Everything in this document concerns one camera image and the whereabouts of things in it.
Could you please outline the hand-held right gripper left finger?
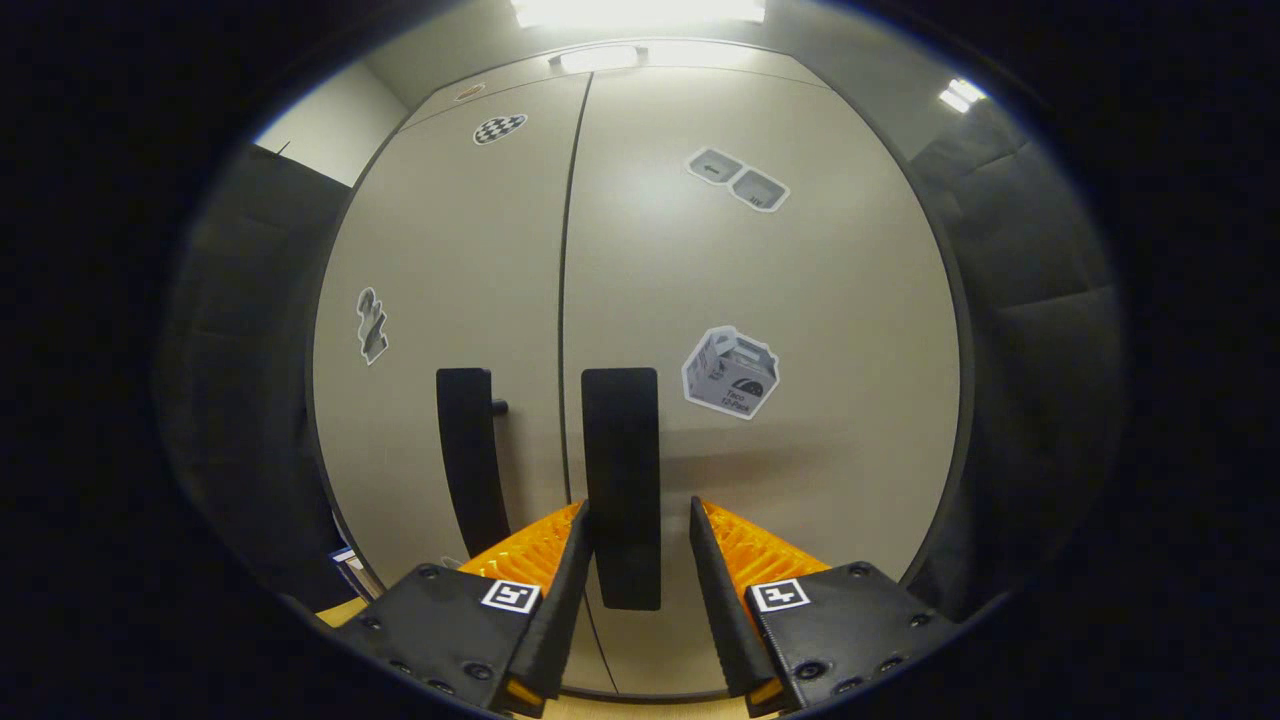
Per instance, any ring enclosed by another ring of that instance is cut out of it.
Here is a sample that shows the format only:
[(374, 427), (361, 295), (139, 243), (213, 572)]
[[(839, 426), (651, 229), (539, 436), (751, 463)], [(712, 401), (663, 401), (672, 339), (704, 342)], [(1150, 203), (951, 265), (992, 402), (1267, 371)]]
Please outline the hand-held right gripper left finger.
[(471, 711), (540, 717), (573, 646), (590, 510), (567, 505), (458, 568), (419, 565), (339, 625), (337, 642)]

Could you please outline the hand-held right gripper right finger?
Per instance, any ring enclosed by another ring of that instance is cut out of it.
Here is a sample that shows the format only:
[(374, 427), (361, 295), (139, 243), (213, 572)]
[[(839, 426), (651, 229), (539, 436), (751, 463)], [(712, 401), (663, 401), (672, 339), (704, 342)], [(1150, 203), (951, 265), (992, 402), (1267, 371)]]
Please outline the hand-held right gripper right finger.
[(699, 497), (690, 546), (727, 692), (753, 716), (869, 691), (960, 632), (873, 564), (822, 562)]

